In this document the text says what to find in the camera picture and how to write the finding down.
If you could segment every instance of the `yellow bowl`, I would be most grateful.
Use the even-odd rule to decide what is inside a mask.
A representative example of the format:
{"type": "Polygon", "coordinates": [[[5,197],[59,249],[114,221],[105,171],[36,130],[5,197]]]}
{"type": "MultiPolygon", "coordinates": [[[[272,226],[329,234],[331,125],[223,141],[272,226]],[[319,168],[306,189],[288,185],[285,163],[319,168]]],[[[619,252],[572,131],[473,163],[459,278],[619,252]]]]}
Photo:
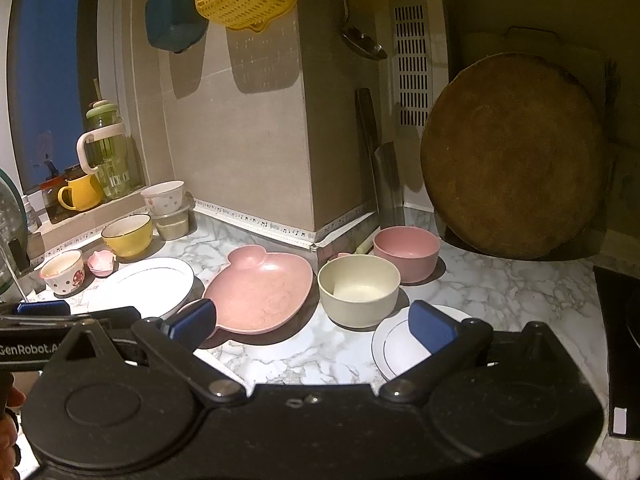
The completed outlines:
{"type": "Polygon", "coordinates": [[[149,215],[132,215],[116,220],[102,230],[102,239],[116,256],[133,258],[149,247],[154,226],[149,215]]]}

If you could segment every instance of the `pink fish-shaped plate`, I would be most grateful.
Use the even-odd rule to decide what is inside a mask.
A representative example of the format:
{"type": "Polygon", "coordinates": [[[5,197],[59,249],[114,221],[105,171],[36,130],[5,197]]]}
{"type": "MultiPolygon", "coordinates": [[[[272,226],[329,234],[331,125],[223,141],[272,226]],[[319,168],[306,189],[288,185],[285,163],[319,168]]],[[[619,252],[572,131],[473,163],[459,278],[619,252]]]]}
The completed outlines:
{"type": "Polygon", "coordinates": [[[305,303],[314,272],[301,256],[247,245],[231,251],[227,259],[229,266],[203,295],[216,306],[216,329],[237,334],[270,332],[305,303]]]}

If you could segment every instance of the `white saucer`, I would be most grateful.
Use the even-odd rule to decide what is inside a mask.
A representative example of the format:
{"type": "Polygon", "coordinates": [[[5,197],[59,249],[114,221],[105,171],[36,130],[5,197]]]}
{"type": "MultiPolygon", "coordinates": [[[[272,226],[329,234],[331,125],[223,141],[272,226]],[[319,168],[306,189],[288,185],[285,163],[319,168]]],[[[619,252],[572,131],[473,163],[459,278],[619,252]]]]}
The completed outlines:
{"type": "MultiPolygon", "coordinates": [[[[471,317],[450,306],[433,306],[456,321],[471,317]]],[[[406,306],[395,316],[382,320],[371,340],[373,360],[387,381],[395,379],[431,355],[409,332],[408,316],[409,307],[406,306]]]]}
{"type": "Polygon", "coordinates": [[[193,287],[191,266],[177,258],[149,258],[114,272],[89,300],[89,312],[134,306],[143,317],[167,317],[193,287]]]}

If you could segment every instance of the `glass jar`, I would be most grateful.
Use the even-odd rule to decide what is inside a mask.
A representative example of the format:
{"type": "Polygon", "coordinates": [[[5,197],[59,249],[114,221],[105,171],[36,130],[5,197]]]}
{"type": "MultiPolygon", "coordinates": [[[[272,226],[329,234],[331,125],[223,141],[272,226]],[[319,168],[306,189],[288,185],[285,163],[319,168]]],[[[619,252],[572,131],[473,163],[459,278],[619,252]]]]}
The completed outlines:
{"type": "Polygon", "coordinates": [[[107,200],[128,195],[131,184],[127,137],[118,107],[106,100],[98,101],[86,113],[86,118],[93,130],[82,134],[76,145],[82,170],[97,175],[107,200]]]}
{"type": "Polygon", "coordinates": [[[63,208],[60,202],[58,202],[58,191],[63,186],[66,186],[66,181],[62,175],[47,180],[38,186],[42,192],[44,209],[46,209],[47,215],[49,215],[49,221],[52,224],[62,222],[74,214],[73,211],[63,208]]]}

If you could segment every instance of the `kitchen counter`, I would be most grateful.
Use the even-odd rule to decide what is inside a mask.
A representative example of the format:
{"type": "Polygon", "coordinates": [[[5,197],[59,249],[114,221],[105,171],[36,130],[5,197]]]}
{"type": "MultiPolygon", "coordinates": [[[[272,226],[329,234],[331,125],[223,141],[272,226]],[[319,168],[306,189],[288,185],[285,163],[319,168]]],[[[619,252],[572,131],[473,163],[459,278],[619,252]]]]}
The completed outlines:
{"type": "MultiPolygon", "coordinates": [[[[226,264],[226,254],[248,242],[232,239],[225,228],[198,229],[165,243],[150,257],[172,256],[186,261],[202,282],[197,284],[202,292],[226,264]]],[[[440,256],[436,269],[442,273],[439,279],[404,286],[398,307],[421,298],[463,310],[496,330],[520,330],[531,320],[546,322],[591,383],[607,414],[606,341],[592,262],[502,260],[445,243],[440,256]]],[[[86,311],[101,281],[94,279],[68,299],[73,312],[86,311]]],[[[50,299],[53,294],[45,290],[38,297],[50,299]]],[[[318,305],[317,290],[313,290],[301,311],[275,332],[251,337],[217,332],[209,351],[249,386],[371,383],[377,390],[384,379],[371,355],[372,334],[336,326],[318,305]]],[[[610,438],[603,430],[589,464],[607,479],[638,478],[640,444],[610,438]]]]}

